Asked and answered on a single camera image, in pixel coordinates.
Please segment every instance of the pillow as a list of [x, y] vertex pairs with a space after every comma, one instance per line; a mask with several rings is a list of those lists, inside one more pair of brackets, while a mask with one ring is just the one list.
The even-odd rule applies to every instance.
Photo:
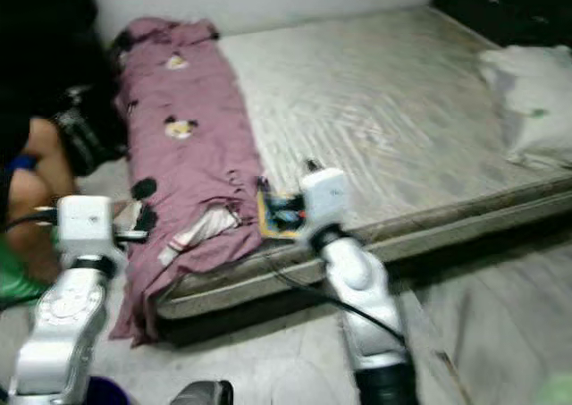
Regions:
[[572, 59], [566, 46], [480, 54], [500, 108], [507, 159], [532, 167], [572, 166]]

